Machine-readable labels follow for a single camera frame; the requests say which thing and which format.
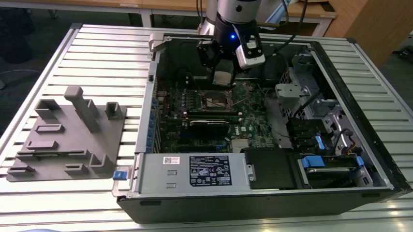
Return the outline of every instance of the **power supply label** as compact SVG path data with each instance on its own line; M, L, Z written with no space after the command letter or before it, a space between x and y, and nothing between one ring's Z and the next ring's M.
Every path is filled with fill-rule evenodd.
M189 156L188 175L193 187L232 185L228 157Z

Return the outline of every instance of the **metal work surface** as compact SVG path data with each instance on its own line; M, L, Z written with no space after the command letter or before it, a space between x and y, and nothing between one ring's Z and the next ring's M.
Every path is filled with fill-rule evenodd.
M70 29L0 139L0 231L51 229L57 231L178 230L193 231L410 231L413 195L364 205L338 216L295 217L205 223L133 223L116 204L112 179L10 183L7 167L35 121L38 99L62 97L66 86L78 85L96 105L117 102L126 106L117 167L133 162L142 93L148 76L148 39L154 31L194 34L193 30L141 29L82 25ZM261 35L284 39L288 36ZM316 40L343 78L348 90L383 141L388 153L413 182L413 117L403 101L378 73L358 45L344 39ZM118 185L128 189L128 182Z

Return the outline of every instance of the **blue latch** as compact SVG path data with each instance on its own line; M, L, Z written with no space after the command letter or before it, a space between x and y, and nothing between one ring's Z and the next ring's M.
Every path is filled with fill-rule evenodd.
M320 137L319 137L319 136L315 136L315 140L316 140L317 147L320 148L320 150L324 150L324 145L323 145L323 142L321 142Z
M126 171L114 171L112 179L113 180L126 180L128 179L128 172Z
M362 161L362 158L359 156L355 157L355 161L356 161L356 164L358 166L363 166L363 161Z
M324 167L320 156L305 156L300 159L303 168Z

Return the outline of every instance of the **white sticker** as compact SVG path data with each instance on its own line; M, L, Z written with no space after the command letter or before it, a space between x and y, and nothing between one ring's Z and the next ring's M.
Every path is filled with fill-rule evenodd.
M178 164L180 157L162 157L162 164Z
M137 4L124 4L124 3L121 3L121 4L118 4L120 6L128 6L128 7L137 7L138 5Z

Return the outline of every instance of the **motherboard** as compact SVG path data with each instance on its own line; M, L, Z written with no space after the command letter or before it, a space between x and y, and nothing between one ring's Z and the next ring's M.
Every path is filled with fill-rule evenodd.
M209 90L160 82L161 153L229 153L245 147L273 147L265 118L268 89L248 81Z

